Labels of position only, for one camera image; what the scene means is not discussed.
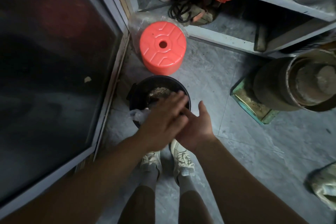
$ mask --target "person's right hand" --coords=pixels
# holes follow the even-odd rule
[[[203,101],[198,104],[198,110],[199,116],[197,117],[187,108],[182,109],[181,112],[188,117],[189,121],[176,136],[176,140],[193,153],[203,142],[216,139],[212,132],[210,115]]]

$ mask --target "red plastic stool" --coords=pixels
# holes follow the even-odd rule
[[[178,26],[166,21],[150,24],[140,38],[140,51],[147,69],[156,75],[170,75],[179,69],[187,40]]]

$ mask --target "floor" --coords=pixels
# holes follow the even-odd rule
[[[335,213],[310,194],[303,183],[309,172],[336,160],[336,110],[282,112],[269,125],[257,124],[229,93],[240,78],[265,62],[267,60],[254,55],[188,39],[182,66],[171,76],[187,88],[194,114],[198,115],[198,102],[204,101],[215,135],[260,182],[307,222],[332,224]],[[103,135],[107,149],[137,131],[127,117],[126,96],[133,83],[151,75],[130,44]],[[196,168],[196,175],[192,177],[195,187],[214,222],[223,223],[202,168],[193,154],[191,158]],[[172,175],[173,162],[168,147],[162,151],[161,161],[164,173],[156,189],[156,220],[157,223],[177,223],[179,188]],[[118,221],[140,177],[137,167],[106,208],[99,224]]]

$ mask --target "person's left hand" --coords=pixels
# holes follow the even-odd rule
[[[183,91],[172,92],[167,99],[158,101],[134,135],[143,141],[147,152],[162,150],[184,128],[188,118],[179,114],[187,102]]]

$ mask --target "shoe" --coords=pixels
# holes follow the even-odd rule
[[[143,156],[140,164],[140,170],[143,172],[150,171],[149,166],[156,165],[156,168],[159,171],[159,178],[160,174],[162,174],[162,165],[160,160],[160,152],[159,151],[151,151]]]
[[[174,157],[174,179],[179,185],[177,176],[181,174],[182,176],[195,175],[195,165],[191,161],[189,152],[184,148],[176,139],[171,142],[170,152]]]

